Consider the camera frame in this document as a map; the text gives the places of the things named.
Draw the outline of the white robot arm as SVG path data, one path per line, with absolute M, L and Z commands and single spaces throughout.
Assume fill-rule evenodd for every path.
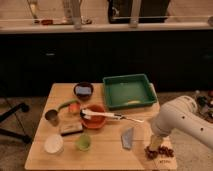
M 163 138 L 178 129 L 213 149 L 213 123 L 196 115 L 198 105 L 190 96 L 180 96 L 164 103 L 156 116 L 151 119 L 149 150 L 157 151 Z

